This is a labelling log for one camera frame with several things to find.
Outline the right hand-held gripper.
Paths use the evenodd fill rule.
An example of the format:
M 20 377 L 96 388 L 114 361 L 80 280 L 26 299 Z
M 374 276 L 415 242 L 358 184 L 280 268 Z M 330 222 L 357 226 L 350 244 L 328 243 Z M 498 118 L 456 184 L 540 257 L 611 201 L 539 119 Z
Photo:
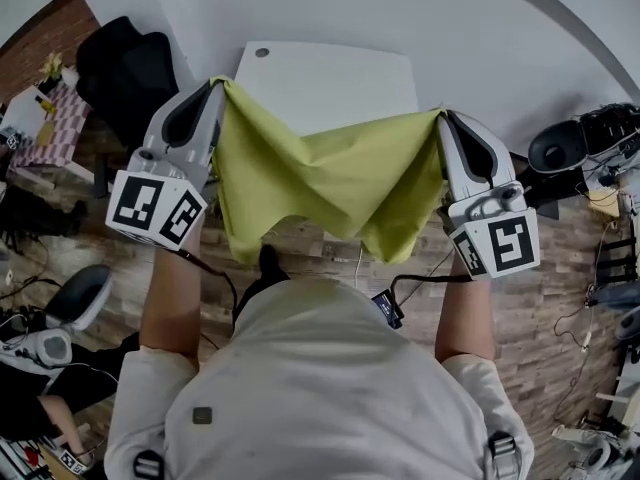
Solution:
M 457 201 L 446 209 L 448 236 L 471 279 L 537 267 L 536 210 L 526 204 L 522 185 L 510 182 L 506 146 L 482 123 L 452 110 L 441 113 L 437 124 L 449 189 Z

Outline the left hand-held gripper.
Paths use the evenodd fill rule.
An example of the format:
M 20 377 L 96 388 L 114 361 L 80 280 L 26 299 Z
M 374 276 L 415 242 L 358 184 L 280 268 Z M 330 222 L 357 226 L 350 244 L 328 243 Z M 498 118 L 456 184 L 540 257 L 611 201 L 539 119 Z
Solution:
M 148 143 L 116 173 L 106 225 L 171 251 L 184 247 L 208 203 L 201 195 L 223 109 L 222 84 L 174 95 L 151 119 Z

